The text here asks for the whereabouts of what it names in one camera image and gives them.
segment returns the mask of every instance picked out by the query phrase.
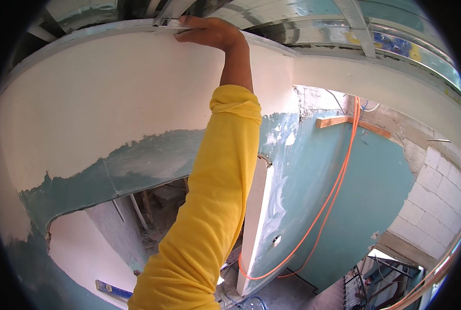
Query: orange cable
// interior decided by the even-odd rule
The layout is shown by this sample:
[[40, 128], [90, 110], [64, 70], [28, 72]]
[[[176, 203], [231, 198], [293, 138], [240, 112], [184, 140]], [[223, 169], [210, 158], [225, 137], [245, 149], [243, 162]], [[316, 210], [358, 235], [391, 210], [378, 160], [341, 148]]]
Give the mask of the orange cable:
[[[313, 254], [313, 251], [315, 250], [315, 247], [318, 243], [318, 239], [320, 238], [320, 233], [322, 232], [322, 229], [323, 229], [323, 226], [325, 224], [325, 221], [327, 220], [327, 217], [330, 213], [330, 210], [334, 204], [334, 201], [336, 199], [336, 196], [337, 196], [337, 193], [339, 192], [339, 188], [341, 186], [341, 183], [343, 181], [343, 178], [344, 178], [344, 174], [345, 174], [345, 169], [347, 167], [347, 163], [348, 163], [348, 160], [349, 160], [349, 154], [351, 153], [351, 146], [352, 146], [352, 142], [355, 138], [355, 132], [356, 132], [356, 128], [358, 127], [358, 121], [359, 121], [359, 115], [360, 115], [360, 112], [359, 112], [359, 107], [360, 107], [360, 100], [359, 100], [359, 97], [355, 97], [355, 111], [354, 111], [354, 115], [353, 115], [353, 128], [352, 128], [352, 132], [351, 132], [351, 140], [350, 140], [350, 145], [349, 145], [349, 148], [348, 148], [348, 152], [346, 153], [346, 157], [344, 159], [344, 162], [343, 162], [343, 165], [341, 167], [341, 170], [339, 171], [339, 174], [337, 176], [337, 179], [336, 179], [336, 182], [334, 183], [334, 186], [332, 187], [332, 190], [330, 191], [330, 194], [329, 196], [327, 197], [325, 203], [322, 205], [322, 208], [320, 209], [320, 212], [318, 213], [318, 215], [316, 216], [315, 220], [313, 221], [312, 225], [310, 226], [310, 228], [307, 230], [306, 234], [303, 236], [303, 238], [301, 239], [301, 241], [298, 243], [298, 245], [294, 248], [294, 250], [288, 255], [288, 257], [286, 257], [279, 265], [277, 265], [277, 267], [275, 267], [274, 269], [270, 270], [269, 272], [267, 272], [265, 275], [263, 276], [260, 276], [260, 277], [251, 277], [251, 276], [248, 276], [242, 269], [242, 265], [241, 265], [241, 253], [239, 253], [239, 259], [238, 259], [238, 265], [239, 265], [239, 270], [241, 271], [242, 275], [244, 275], [246, 278], [250, 279], [250, 280], [259, 280], [259, 279], [263, 279], [265, 278], [266, 276], [269, 276], [272, 272], [276, 271], [279, 267], [281, 267], [295, 252], [296, 250], [299, 248], [299, 246], [303, 243], [303, 241], [306, 239], [306, 237], [308, 236], [308, 234], [310, 233], [311, 229], [313, 228], [313, 226], [315, 225], [316, 221], [318, 220], [318, 218], [320, 217], [323, 209], [325, 208], [325, 206], [327, 205], [327, 202], [329, 201], [330, 197], [332, 196], [332, 193], [334, 192], [334, 189], [336, 188], [336, 185], [339, 181], [339, 178], [341, 178], [341, 181], [339, 182], [339, 186], [338, 186], [338, 189], [336, 190], [336, 193], [334, 195], [334, 198], [331, 202], [331, 205], [329, 206], [329, 210], [327, 211], [327, 215], [324, 219], [324, 222], [322, 223], [322, 226], [320, 228], [320, 232], [319, 232], [319, 235], [318, 235], [318, 238], [317, 238], [317, 242], [315, 243], [315, 246], [313, 247], [313, 250], [312, 252], [310, 253], [310, 256]], [[306, 262], [308, 261], [308, 259], [310, 258], [310, 256], [307, 258], [307, 260], [305, 261], [305, 263], [303, 264], [303, 266], [299, 269], [301, 270], [304, 265], [306, 264]]]

